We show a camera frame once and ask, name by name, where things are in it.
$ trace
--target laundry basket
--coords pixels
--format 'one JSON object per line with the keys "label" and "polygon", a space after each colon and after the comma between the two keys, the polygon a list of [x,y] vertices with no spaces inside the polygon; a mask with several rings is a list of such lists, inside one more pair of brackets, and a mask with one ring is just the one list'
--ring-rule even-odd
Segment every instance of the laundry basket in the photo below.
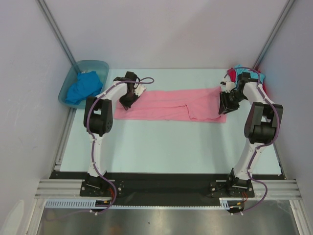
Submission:
{"label": "laundry basket", "polygon": [[104,87],[108,77],[109,65],[106,62],[100,60],[81,60],[78,61],[75,65],[73,65],[68,71],[67,77],[65,78],[65,81],[59,93],[59,102],[71,108],[84,109],[86,105],[85,100],[82,100],[80,104],[65,103],[67,91],[71,85],[77,82],[77,72],[79,71],[80,72],[96,71],[97,75],[99,76],[100,82],[102,82]]}

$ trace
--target pink cloth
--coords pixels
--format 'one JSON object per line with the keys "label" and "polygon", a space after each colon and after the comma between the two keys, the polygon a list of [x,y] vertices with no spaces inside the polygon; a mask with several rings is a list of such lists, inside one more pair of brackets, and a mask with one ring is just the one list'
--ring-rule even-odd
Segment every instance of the pink cloth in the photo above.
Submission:
{"label": "pink cloth", "polygon": [[118,102],[115,119],[226,122],[219,115],[221,88],[144,92],[127,111]]}

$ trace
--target purple cable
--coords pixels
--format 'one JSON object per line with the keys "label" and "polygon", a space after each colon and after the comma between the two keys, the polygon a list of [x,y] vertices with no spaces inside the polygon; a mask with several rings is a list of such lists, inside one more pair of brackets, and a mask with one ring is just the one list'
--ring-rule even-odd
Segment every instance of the purple cable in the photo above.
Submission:
{"label": "purple cable", "polygon": [[275,117],[276,117],[276,119],[277,119],[277,127],[276,127],[276,132],[275,132],[274,138],[272,139],[271,142],[266,143],[266,144],[262,144],[262,145],[260,145],[260,146],[258,146],[258,147],[255,148],[255,151],[254,151],[254,153],[253,153],[253,155],[252,155],[252,157],[251,157],[251,159],[250,159],[250,162],[249,162],[249,164],[248,164],[248,167],[247,167],[247,169],[246,169],[246,170],[247,170],[248,177],[250,178],[251,181],[260,183],[260,184],[262,184],[262,185],[265,187],[265,193],[264,193],[263,197],[261,198],[261,200],[260,200],[257,204],[255,204],[254,206],[252,206],[252,207],[250,207],[250,208],[244,210],[244,211],[247,212],[247,211],[249,211],[249,210],[255,208],[255,207],[256,207],[257,205],[259,205],[261,202],[263,202],[264,199],[266,198],[267,194],[268,194],[268,187],[267,187],[267,185],[266,185],[264,182],[260,181],[260,180],[253,179],[252,176],[251,176],[251,174],[250,174],[250,172],[249,172],[249,170],[251,169],[251,165],[252,165],[252,163],[253,163],[253,161],[254,161],[254,158],[255,158],[255,156],[256,156],[256,154],[257,154],[257,150],[259,150],[259,149],[262,148],[262,147],[266,147],[266,146],[269,146],[269,145],[273,144],[273,143],[275,142],[275,140],[277,139],[278,133],[279,133],[279,129],[280,129],[280,122],[279,122],[279,115],[278,115],[278,112],[277,112],[276,108],[274,107],[274,105],[273,105],[267,98],[265,98],[264,91],[259,87],[259,84],[261,83],[261,76],[260,76],[260,73],[259,73],[257,70],[251,69],[251,68],[249,68],[249,67],[232,68],[232,69],[230,69],[230,71],[232,71],[232,70],[237,70],[237,69],[247,69],[247,70],[253,71],[253,72],[255,72],[255,73],[258,74],[258,77],[259,77],[259,78],[258,78],[258,83],[257,83],[257,90],[258,90],[259,93],[261,94],[261,96],[262,96],[262,98],[264,99],[264,101],[272,108],[272,110],[273,110],[274,113],[275,113]]}
{"label": "purple cable", "polygon": [[[152,81],[151,81],[151,82],[142,82],[143,80],[146,80],[146,79],[151,79]],[[96,139],[95,139],[94,134],[90,131],[90,128],[89,128],[89,122],[90,122],[91,113],[92,113],[92,111],[93,111],[95,105],[97,104],[97,102],[98,102],[101,98],[105,97],[106,94],[109,93],[114,87],[116,87],[116,86],[118,86],[118,85],[120,85],[120,84],[123,84],[123,83],[152,84],[152,83],[154,83],[154,81],[155,81],[155,80],[154,80],[153,78],[151,78],[151,77],[145,77],[145,78],[141,79],[140,82],[134,82],[134,81],[121,81],[121,82],[117,82],[116,84],[114,84],[114,85],[112,85],[111,87],[109,87],[109,88],[106,90],[106,93],[105,93],[105,94],[102,94],[101,96],[99,96],[99,97],[94,101],[94,103],[92,104],[92,106],[91,106],[91,108],[90,108],[90,110],[89,110],[89,113],[88,113],[88,116],[87,116],[87,124],[86,124],[86,126],[87,126],[87,131],[88,131],[88,133],[89,133],[89,134],[92,136],[92,138],[93,138],[92,146],[91,146],[91,160],[92,160],[92,162],[93,162],[93,168],[94,168],[94,170],[96,171],[96,173],[101,177],[101,179],[103,179],[103,180],[105,180],[106,182],[108,182],[108,183],[113,187],[113,189],[114,189],[114,198],[112,199],[111,203],[110,203],[105,209],[103,209],[103,210],[100,211],[100,212],[96,212],[95,214],[102,214],[102,213],[104,213],[107,209],[109,209],[109,208],[113,205],[113,203],[114,203],[115,200],[116,200],[117,191],[116,191],[115,185],[114,185],[110,180],[108,180],[108,179],[105,178],[103,175],[101,175],[101,173],[100,173],[100,172],[98,171],[98,169],[97,169],[96,162],[94,161],[94,145],[95,145]],[[66,217],[68,217],[68,216],[71,216],[71,215],[73,215],[73,214],[78,214],[78,213],[81,213],[81,212],[90,212],[90,210],[74,211],[74,212],[71,212],[71,213],[69,213],[69,214],[60,216],[60,217],[58,217],[58,218],[54,218],[54,219],[47,219],[47,218],[45,218],[45,219],[46,219],[46,221],[48,221],[48,222],[52,222],[52,221],[55,221],[55,220],[64,219],[64,218],[66,218]]]}

